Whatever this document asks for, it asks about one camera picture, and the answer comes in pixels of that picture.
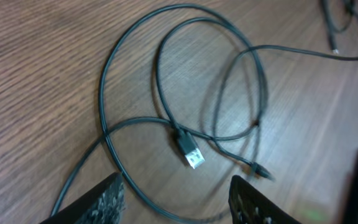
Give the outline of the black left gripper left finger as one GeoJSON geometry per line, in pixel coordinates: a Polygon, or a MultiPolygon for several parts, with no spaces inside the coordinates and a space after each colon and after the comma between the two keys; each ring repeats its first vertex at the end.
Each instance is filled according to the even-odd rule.
{"type": "Polygon", "coordinates": [[[116,172],[42,224],[119,224],[124,206],[124,183],[116,172]]]}

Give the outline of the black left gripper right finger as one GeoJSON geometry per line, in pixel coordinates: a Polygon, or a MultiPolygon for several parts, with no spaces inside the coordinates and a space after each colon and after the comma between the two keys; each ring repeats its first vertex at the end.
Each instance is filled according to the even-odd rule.
{"type": "Polygon", "coordinates": [[[239,175],[232,176],[228,203],[233,224],[300,224],[239,175]]]}

